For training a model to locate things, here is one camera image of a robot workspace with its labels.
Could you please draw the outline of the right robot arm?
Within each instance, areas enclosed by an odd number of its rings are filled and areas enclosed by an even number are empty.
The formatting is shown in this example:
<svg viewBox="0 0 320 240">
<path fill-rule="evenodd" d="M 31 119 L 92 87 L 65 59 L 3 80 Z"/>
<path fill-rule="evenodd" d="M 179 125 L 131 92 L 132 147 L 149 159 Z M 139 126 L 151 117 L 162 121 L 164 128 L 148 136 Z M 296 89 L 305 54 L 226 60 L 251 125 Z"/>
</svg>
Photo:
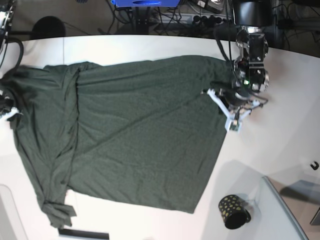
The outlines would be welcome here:
<svg viewBox="0 0 320 240">
<path fill-rule="evenodd" d="M 19 47 L 19 56 L 15 66 L 7 71 L 0 79 L 0 83 L 7 81 L 18 69 L 24 54 L 24 45 L 21 40 L 11 37 L 12 21 L 16 10 L 16 0 L 0 1 L 0 52 L 3 53 L 0 66 L 2 67 L 7 49 L 10 43 L 16 43 Z M 15 101 L 11 99 L 3 90 L 0 93 L 0 120 L 9 121 L 14 115 L 20 114 L 20 110 L 15 106 Z"/>
</svg>

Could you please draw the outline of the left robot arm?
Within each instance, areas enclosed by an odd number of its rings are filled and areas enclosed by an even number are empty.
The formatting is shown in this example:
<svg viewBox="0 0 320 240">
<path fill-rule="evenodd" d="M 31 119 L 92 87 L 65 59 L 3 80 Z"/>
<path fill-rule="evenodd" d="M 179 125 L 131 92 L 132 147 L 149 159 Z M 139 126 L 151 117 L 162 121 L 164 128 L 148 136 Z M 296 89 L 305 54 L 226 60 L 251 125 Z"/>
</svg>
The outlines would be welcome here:
<svg viewBox="0 0 320 240">
<path fill-rule="evenodd" d="M 225 128 L 235 131 L 253 110 L 268 103 L 259 94 L 267 90 L 270 82 L 264 66 L 269 51 L 264 28 L 272 25 L 273 17 L 269 0 L 230 0 L 228 7 L 232 18 L 227 19 L 227 24 L 237 29 L 235 44 L 239 56 L 233 59 L 231 54 L 226 54 L 217 32 L 213 32 L 229 70 L 224 80 L 211 81 L 204 93 L 226 116 Z"/>
</svg>

